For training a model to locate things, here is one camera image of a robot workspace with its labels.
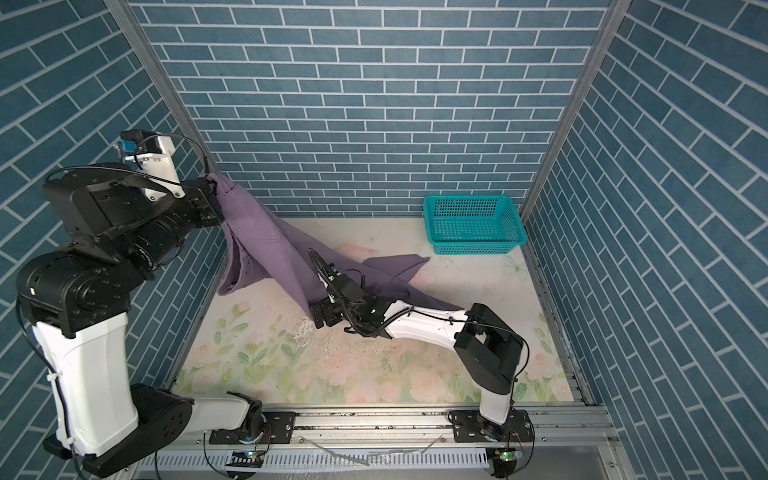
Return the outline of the purple trousers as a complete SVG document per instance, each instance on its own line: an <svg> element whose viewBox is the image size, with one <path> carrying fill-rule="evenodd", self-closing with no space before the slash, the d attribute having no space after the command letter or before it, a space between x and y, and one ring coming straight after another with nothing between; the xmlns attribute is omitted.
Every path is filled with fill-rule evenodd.
<svg viewBox="0 0 768 480"><path fill-rule="evenodd" d="M206 176L221 207L227 245L227 267L217 288L220 296L272 278L305 312L327 297L309 259L314 249L341 271L357 270L365 277L366 293L403 300L417 307L455 310L410 284L429 261L416 254L370 257L363 262L338 253L321 241L278 218L254 196L226 177Z"/></svg>

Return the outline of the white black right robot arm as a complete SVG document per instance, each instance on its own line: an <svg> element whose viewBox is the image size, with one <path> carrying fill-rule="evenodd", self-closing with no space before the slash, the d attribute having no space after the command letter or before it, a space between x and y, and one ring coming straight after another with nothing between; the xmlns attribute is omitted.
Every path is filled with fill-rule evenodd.
<svg viewBox="0 0 768 480"><path fill-rule="evenodd" d="M365 338L408 339L454 352L480 390L477 412L452 411L449 420L469 436L506 441L512 436L513 392L527 342L489 307L435 310L373 297L348 276L320 272L328 297L311 307L317 327L346 322Z"/></svg>

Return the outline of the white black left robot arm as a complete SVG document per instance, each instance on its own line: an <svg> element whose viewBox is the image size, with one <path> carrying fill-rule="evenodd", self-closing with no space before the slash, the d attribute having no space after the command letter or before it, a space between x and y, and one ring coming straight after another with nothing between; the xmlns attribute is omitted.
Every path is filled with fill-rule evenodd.
<svg viewBox="0 0 768 480"><path fill-rule="evenodd" d="M230 392L195 400L128 375L132 292L192 231L221 224L212 184L105 163L57 169L43 192L72 239L28 261L16 280L20 327L55 398L58 427L45 449L106 478L184 434L261 440L266 420L256 399Z"/></svg>

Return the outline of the teal plastic basket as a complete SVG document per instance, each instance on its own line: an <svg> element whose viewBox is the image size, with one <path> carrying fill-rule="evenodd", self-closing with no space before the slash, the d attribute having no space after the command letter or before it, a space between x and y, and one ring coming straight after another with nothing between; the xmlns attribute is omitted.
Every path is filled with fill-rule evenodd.
<svg viewBox="0 0 768 480"><path fill-rule="evenodd" d="M430 195L423 219L437 255L506 255L527 243L518 209L503 195Z"/></svg>

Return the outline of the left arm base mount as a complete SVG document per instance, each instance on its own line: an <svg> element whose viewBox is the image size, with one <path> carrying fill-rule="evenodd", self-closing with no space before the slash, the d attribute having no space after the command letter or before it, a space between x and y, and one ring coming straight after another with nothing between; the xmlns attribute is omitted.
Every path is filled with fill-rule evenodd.
<svg viewBox="0 0 768 480"><path fill-rule="evenodd" d="M236 429L213 430L208 441L212 445L289 444L296 417L296 413L291 411L256 413L246 418Z"/></svg>

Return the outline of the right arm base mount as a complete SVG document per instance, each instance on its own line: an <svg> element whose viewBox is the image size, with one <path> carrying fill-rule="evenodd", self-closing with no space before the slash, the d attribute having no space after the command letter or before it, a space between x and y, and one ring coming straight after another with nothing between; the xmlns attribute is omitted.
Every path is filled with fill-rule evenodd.
<svg viewBox="0 0 768 480"><path fill-rule="evenodd" d="M478 410L451 410L447 418L456 443L529 443L535 440L535 428L525 410L511 408L502 424L485 419Z"/></svg>

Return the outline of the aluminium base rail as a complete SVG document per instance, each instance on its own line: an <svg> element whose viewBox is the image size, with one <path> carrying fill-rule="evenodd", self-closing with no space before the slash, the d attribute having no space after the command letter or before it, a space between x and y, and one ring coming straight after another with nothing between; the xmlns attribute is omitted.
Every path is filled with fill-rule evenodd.
<svg viewBox="0 0 768 480"><path fill-rule="evenodd" d="M270 441L212 445L201 434L117 473L119 479L631 479L607 410L518 405L493 441L467 405L276 407Z"/></svg>

